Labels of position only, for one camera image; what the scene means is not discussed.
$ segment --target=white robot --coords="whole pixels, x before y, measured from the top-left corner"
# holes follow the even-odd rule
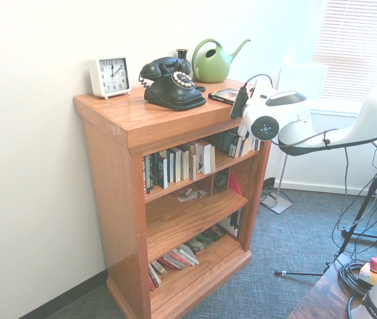
[[[356,121],[349,127],[316,133],[307,98],[298,92],[277,92],[255,85],[248,96],[241,87],[231,117],[242,118],[238,133],[259,140],[278,139],[280,149],[292,156],[345,148],[377,140],[377,86],[367,95]],[[377,283],[352,311],[353,319],[377,318]]]
[[[263,141],[278,137],[281,150],[292,156],[377,140],[377,86],[368,93],[358,118],[347,128],[316,133],[309,103],[298,92],[277,93],[272,88],[255,87],[248,97],[245,85],[233,104],[231,117],[242,118],[239,135],[249,132]]]

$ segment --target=watering can handle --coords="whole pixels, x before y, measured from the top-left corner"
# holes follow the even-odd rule
[[[193,57],[191,59],[191,62],[192,62],[192,65],[193,65],[193,68],[195,67],[194,66],[194,62],[196,61],[196,57],[197,57],[197,52],[199,51],[199,49],[205,44],[205,43],[208,43],[208,42],[213,42],[216,44],[217,47],[221,47],[221,44],[217,41],[217,40],[214,40],[214,39],[206,39],[206,40],[203,40],[201,43],[198,44],[198,46],[195,48],[194,52],[193,52]]]

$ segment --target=clock face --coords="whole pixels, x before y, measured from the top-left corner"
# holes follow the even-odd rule
[[[104,94],[127,90],[128,73],[124,58],[108,58],[99,60],[101,81]]]

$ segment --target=bookshelf top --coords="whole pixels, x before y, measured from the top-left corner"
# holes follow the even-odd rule
[[[208,135],[238,126],[240,119],[230,118],[231,105],[213,101],[208,94],[225,88],[239,89],[244,83],[225,80],[204,85],[206,104],[183,112],[176,112],[144,100],[144,88],[134,88],[131,94],[107,100],[93,94],[74,97],[79,115],[108,136],[128,148],[132,154],[148,154],[166,148],[165,141],[188,142],[200,135]]]

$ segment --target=metal stand leg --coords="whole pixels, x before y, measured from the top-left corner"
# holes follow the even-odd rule
[[[372,196],[374,195],[374,192],[377,190],[377,174],[376,174],[376,177],[373,179],[373,182],[370,186],[370,188],[368,189],[368,193],[367,193],[367,196],[366,196],[366,199],[364,200],[364,202],[362,203],[362,206],[360,208],[360,210],[358,211],[358,214],[356,215],[355,217],[355,220],[354,220],[354,223],[349,231],[347,231],[345,233],[345,240],[342,244],[342,246],[340,247],[339,249],[339,252],[336,254],[336,258],[339,257],[345,250],[346,246],[348,245],[348,242],[350,240],[350,238],[352,237],[352,235],[354,234],[354,231],[356,229],[356,226],[357,226],[357,223],[360,221],[361,217],[362,217],[362,214],[365,212],[366,210],[366,207],[368,205],[368,203],[370,202]],[[326,269],[323,271],[322,274],[324,274],[324,272],[327,271],[327,269],[329,269],[329,263],[326,263],[327,267]],[[281,276],[284,276],[285,274],[298,274],[298,275],[308,275],[308,276],[319,276],[319,274],[317,274],[317,272],[293,272],[293,271],[285,271],[285,270],[276,270],[274,272],[274,274],[278,274],[278,275],[281,275]]]
[[[287,154],[284,157],[283,169],[281,170],[281,176],[279,180],[279,187],[277,188],[277,194],[269,193],[267,197],[261,201],[261,204],[270,208],[274,213],[281,214],[286,209],[292,206],[292,203],[282,197],[280,194],[281,181],[283,180],[284,170],[286,168]]]

